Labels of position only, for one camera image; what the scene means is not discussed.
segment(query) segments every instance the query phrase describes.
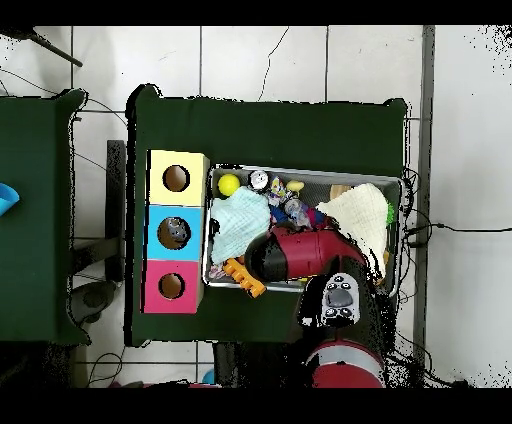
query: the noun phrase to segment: wooden block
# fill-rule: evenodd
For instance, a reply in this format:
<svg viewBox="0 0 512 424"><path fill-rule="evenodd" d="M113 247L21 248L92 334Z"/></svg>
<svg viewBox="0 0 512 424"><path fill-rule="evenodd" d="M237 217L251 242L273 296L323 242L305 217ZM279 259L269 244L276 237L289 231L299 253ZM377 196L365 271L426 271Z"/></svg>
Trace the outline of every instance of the wooden block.
<svg viewBox="0 0 512 424"><path fill-rule="evenodd" d="M188 240L180 247L166 229L167 219L186 222ZM204 208L149 205L147 259L201 261Z"/></svg>
<svg viewBox="0 0 512 424"><path fill-rule="evenodd" d="M150 168L149 203L152 205L204 206L209 164L208 158L202 153L151 150L150 160L146 164ZM181 167L185 172L183 173L177 167ZM186 174L185 187L176 182L176 174L180 173Z"/></svg>
<svg viewBox="0 0 512 424"><path fill-rule="evenodd" d="M200 268L201 263L197 261L148 260L141 312L195 314L203 296Z"/></svg>
<svg viewBox="0 0 512 424"><path fill-rule="evenodd" d="M346 191L349 191L352 187L343 184L333 184L331 186L330 199L336 199L336 197L342 195Z"/></svg>

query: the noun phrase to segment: metal tray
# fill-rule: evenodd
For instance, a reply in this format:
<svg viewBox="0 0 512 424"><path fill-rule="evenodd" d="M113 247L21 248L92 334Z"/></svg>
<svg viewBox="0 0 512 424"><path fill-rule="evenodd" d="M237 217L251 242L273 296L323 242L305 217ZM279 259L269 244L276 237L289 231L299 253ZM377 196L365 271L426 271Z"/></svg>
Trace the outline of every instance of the metal tray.
<svg viewBox="0 0 512 424"><path fill-rule="evenodd" d="M309 206L316 207L319 202L330 200L330 189L333 184L357 186L372 183L382 191L384 197L395 209L394 223L388 227L387 250L390 258L386 267L386 278L383 287L390 297L398 292L398 279L400 271L400 254L402 251L403 228L405 217L403 205L405 202L405 185L400 178L381 177L374 175L342 174L336 172L302 171L297 169L265 168L257 166L238 166L233 169L227 165L215 165L210 168L207 178L208 198L206 207L206 222L203 252L203 281L211 287L229 287L241 289L240 285L231 277L212 279L209 277L211 267L211 251L213 246L213 234L210 229L210 210L213 199L221 197L217 183L224 174L234 174L240 179L241 185L247 185L248 175L254 170L264 170L272 175L279 176L286 184L290 180L304 182L304 188L300 191L300 199ZM276 281L266 284L267 291L302 292L304 284L300 281Z"/></svg>

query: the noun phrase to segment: blue object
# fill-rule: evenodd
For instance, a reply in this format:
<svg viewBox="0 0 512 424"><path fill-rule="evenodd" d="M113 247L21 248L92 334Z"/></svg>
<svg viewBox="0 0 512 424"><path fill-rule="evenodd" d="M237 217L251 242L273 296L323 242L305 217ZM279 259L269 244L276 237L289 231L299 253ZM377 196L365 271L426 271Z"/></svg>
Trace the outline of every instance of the blue object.
<svg viewBox="0 0 512 424"><path fill-rule="evenodd" d="M0 216L7 212L18 200L20 200L20 196L16 193L16 190L0 183Z"/></svg>
<svg viewBox="0 0 512 424"><path fill-rule="evenodd" d="M215 384L215 372L213 368L204 375L202 383Z"/></svg>
<svg viewBox="0 0 512 424"><path fill-rule="evenodd" d="M288 221L288 215L286 215L281 209L273 205L269 205L268 207L270 208L270 215L276 219L276 224Z"/></svg>
<svg viewBox="0 0 512 424"><path fill-rule="evenodd" d="M149 205L148 259L198 261L201 246L202 209ZM158 226L165 218L181 218L190 228L190 239L181 249L167 249L158 240Z"/></svg>

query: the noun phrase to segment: black cord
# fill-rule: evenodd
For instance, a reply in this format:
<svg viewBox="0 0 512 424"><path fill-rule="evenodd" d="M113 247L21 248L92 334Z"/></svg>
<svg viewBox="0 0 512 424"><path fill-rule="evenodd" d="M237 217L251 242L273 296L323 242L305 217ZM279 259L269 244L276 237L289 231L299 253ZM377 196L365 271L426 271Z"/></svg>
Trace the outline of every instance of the black cord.
<svg viewBox="0 0 512 424"><path fill-rule="evenodd" d="M107 172L107 168L105 168L104 166L101 166L100 164L94 162L93 160L89 159L89 158L86 158L85 156L82 156L76 152L73 153L73 156L78 156L79 158L82 158L84 160L86 160L87 162L90 162L92 163L93 165L96 165L98 168L101 168L103 169L105 172Z"/></svg>
<svg viewBox="0 0 512 424"><path fill-rule="evenodd" d="M56 96L59 94L59 93L56 93L55 91L47 90L46 88L39 87L37 84L34 84L33 82L30 82L29 80L27 80L27 79L25 79L25 78L23 78L23 77L20 77L19 75L15 74L14 72L7 71L7 70L2 69L2 68L0 68L0 71L5 72L5 73L10 74L10 75L13 75L13 76L15 76L16 78L19 78L20 80L25 81L27 84L30 84L30 85L32 85L32 86L34 86L34 87L36 87L36 88L39 88L40 90L46 91L47 93L54 94L54 95L56 95ZM2 86L4 87L4 90L5 90L5 92L7 93L7 95L9 95L9 93L7 92L7 89L5 88L5 86L4 86L4 84L3 84L3 83L2 83ZM121 118L121 117L120 117L116 112L114 112L112 109L110 109L107 105L105 105L105 104L103 104L103 103L99 102L98 100L91 99L90 97L89 97L89 99L88 99L88 100L89 100L89 101L91 101L91 102L93 102L93 103L97 103L97 104L99 104L100 106L103 106L105 109L107 109L107 110L109 110L110 112L112 112L112 113L113 113L114 115L116 115L116 116L117 116L117 118L118 118L118 119L123 123L123 125L124 125L125 127L127 127L127 128L128 128L128 124L124 121L124 119L123 119L123 118Z"/></svg>
<svg viewBox="0 0 512 424"><path fill-rule="evenodd" d="M94 362L94 365L92 366L91 374L89 375L89 381L87 382L87 386L85 386L85 388L86 389L89 388L89 386L92 383L96 383L98 381L110 380L110 379L112 379L112 382L110 383L110 384L112 384L114 382L114 379L119 375L119 373L123 369L123 356L124 356L125 350L126 350L126 346L123 347L121 356L119 356L117 353L107 352L107 353L104 353L103 355L101 355L98 359L96 359L96 361ZM96 380L92 380L92 376L94 374L94 369L96 368L96 365L98 365L100 363L99 361L101 360L101 358L104 358L105 356L108 356L108 355L115 356L119 360L119 364L117 366L117 370L116 370L115 374L110 375L108 377L97 378Z"/></svg>
<svg viewBox="0 0 512 424"><path fill-rule="evenodd" d="M4 83L3 83L3 81L2 81L2 80L0 80L0 84L2 84L2 87L3 87L4 91L5 91L5 94L7 94L8 96L10 96L10 94L9 94L9 92L7 91L7 88L5 88L5 85L4 85Z"/></svg>
<svg viewBox="0 0 512 424"><path fill-rule="evenodd" d="M75 276L82 277L82 278L88 278L89 280L94 280L94 281L106 281L105 278L93 277L92 275L82 274L82 273L75 274Z"/></svg>
<svg viewBox="0 0 512 424"><path fill-rule="evenodd" d="M270 56L272 56L272 54L276 51L276 49L279 47L279 44L281 44L281 41L283 41L283 38L284 36L286 35L286 33L288 32L288 30L290 29L290 26L288 26L286 28L286 30L284 31L283 35L281 36L281 39L279 40L279 42L277 43L277 45L273 48L273 50L269 53L268 55L268 67L267 67L267 72L265 72L265 77L263 78L263 86L261 87L261 93L260 93L260 97L258 98L258 102L261 100L261 97L263 96L263 91L265 91L265 83L267 82L267 75L268 75L268 71L270 70Z"/></svg>
<svg viewBox="0 0 512 424"><path fill-rule="evenodd" d="M396 332L396 334L398 334L406 342L409 342L413 346L419 347L423 352L425 352L425 354L428 356L429 372L432 372L432 355L430 354L430 352L427 349L425 349L423 346L420 346L419 344L414 343L413 341L409 340L407 337L402 336L398 331Z"/></svg>
<svg viewBox="0 0 512 424"><path fill-rule="evenodd" d="M446 229L448 229L450 231L455 231L457 233L506 233L506 232L512 231L512 227L498 228L498 229L493 229L493 230L489 230L489 229L461 230L461 229L458 229L458 228L450 227L449 225L443 224L441 222L438 222L437 224L424 225L423 227L414 228L414 230L418 230L419 231L419 230L422 230L423 228L426 228L426 227L446 228Z"/></svg>

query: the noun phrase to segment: dark green table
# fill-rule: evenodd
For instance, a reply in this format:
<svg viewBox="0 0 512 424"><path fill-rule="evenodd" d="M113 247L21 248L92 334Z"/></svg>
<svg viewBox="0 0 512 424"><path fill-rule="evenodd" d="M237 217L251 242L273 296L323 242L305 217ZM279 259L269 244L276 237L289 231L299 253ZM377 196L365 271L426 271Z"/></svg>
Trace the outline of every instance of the dark green table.
<svg viewBox="0 0 512 424"><path fill-rule="evenodd" d="M195 315L142 314L140 275L148 149L204 153L211 163L400 177L406 105L245 103L162 98L141 85L127 104L127 344L150 340L287 341L297 293L205 287Z"/></svg>
<svg viewBox="0 0 512 424"><path fill-rule="evenodd" d="M0 340L88 341L67 305L70 120L84 99L0 99L0 181L21 197L0 216Z"/></svg>

